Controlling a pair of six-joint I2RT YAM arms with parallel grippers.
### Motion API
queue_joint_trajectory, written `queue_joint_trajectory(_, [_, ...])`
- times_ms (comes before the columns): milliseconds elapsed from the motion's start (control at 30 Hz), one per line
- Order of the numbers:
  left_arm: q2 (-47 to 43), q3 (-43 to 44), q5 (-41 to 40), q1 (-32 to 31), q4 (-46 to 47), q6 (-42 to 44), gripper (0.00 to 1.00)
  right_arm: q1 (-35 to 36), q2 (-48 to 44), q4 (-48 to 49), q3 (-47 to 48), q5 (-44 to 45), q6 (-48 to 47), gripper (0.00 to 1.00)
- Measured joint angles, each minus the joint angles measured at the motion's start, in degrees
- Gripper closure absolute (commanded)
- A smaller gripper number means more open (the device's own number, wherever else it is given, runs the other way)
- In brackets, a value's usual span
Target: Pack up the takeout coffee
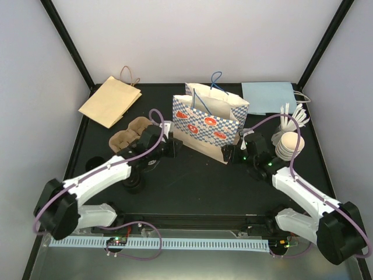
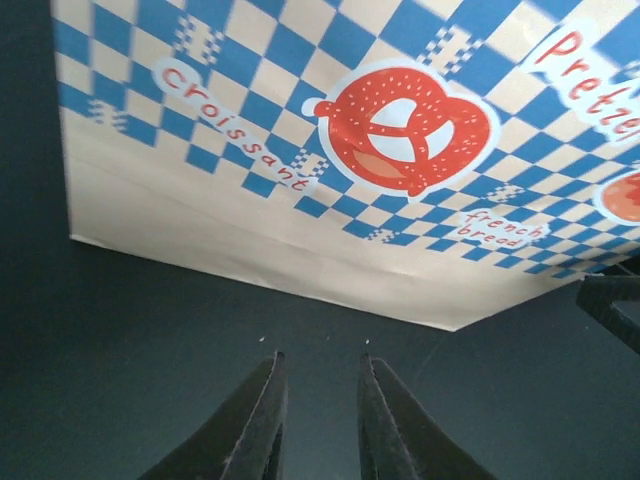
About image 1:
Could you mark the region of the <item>blue checkered paper bag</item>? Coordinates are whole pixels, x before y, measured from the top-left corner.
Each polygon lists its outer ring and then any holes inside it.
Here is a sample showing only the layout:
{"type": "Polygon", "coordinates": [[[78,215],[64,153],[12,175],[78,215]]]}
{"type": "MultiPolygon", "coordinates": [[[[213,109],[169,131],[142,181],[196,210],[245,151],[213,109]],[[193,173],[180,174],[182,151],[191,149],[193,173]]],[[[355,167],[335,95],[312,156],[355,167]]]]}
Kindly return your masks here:
{"type": "Polygon", "coordinates": [[[221,149],[238,142],[250,103],[216,85],[186,83],[184,95],[173,96],[174,136],[183,144],[226,164],[221,149]]]}

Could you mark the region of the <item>single black lid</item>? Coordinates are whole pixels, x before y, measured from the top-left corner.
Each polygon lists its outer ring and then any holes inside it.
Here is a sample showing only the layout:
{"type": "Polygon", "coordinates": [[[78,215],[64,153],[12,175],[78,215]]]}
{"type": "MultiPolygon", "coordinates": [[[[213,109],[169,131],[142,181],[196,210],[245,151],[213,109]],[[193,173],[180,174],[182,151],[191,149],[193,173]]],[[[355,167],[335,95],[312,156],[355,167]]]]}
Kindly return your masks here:
{"type": "Polygon", "coordinates": [[[105,163],[105,159],[101,156],[95,156],[90,158],[85,164],[85,170],[87,172],[97,168],[101,164],[105,163]]]}

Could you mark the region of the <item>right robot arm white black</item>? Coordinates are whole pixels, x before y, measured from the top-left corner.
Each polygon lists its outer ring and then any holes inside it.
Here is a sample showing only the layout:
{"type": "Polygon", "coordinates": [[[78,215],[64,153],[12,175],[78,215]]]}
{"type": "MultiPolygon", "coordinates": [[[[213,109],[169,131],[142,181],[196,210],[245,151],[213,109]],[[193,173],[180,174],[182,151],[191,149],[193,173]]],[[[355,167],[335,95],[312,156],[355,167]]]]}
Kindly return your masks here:
{"type": "Polygon", "coordinates": [[[316,245],[334,265],[351,256],[361,257],[363,248],[368,249],[365,258],[372,254],[358,208],[351,202],[342,204],[304,181],[288,162],[273,156],[260,133],[245,134],[236,145],[224,145],[221,151],[225,162],[245,164],[253,178],[267,181],[305,210],[301,214],[285,208],[266,218],[268,233],[294,233],[316,245]]]}

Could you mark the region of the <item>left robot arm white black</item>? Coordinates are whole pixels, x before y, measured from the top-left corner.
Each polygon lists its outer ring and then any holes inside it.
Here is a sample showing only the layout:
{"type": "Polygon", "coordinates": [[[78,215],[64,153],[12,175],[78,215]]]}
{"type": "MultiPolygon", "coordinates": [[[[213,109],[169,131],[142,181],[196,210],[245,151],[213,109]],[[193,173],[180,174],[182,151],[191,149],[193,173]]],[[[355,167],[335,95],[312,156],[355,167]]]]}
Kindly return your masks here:
{"type": "Polygon", "coordinates": [[[142,174],[162,157],[176,157],[180,150],[182,141],[173,137],[173,126],[171,121],[150,125],[138,140],[85,174],[65,181],[48,181],[34,210],[36,222],[55,240],[89,227],[120,232],[125,218],[113,204],[86,205],[86,202],[117,182],[129,193],[140,192],[145,186],[142,174]]]}

